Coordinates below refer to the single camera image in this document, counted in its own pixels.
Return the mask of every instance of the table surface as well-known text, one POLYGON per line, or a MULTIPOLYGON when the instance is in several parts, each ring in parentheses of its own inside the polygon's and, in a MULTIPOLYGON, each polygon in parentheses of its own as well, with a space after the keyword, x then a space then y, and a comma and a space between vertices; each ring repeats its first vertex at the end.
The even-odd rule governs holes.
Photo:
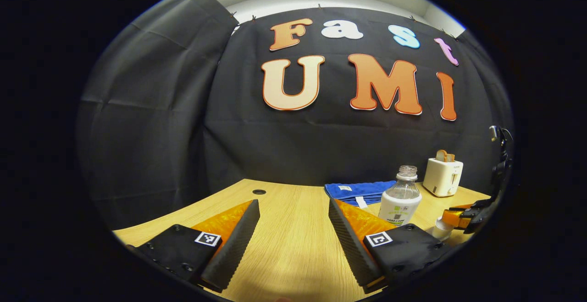
MULTIPOLYGON (((449 207, 488 199, 459 187, 450 197, 436 197, 416 183, 422 201, 410 223, 428 232, 449 207)), ((346 261, 328 218, 324 187, 286 185, 243 179, 173 213, 114 231, 124 244, 139 246, 174 224, 192 227, 245 201, 259 200, 260 219, 228 288, 220 295, 237 302, 273 302, 283 296, 294 302, 351 302, 378 293, 363 293, 346 261), (262 189, 264 195, 254 195, 262 189)), ((377 216, 380 203, 365 210, 377 216)), ((471 235, 453 230, 445 242, 454 246, 471 235)))

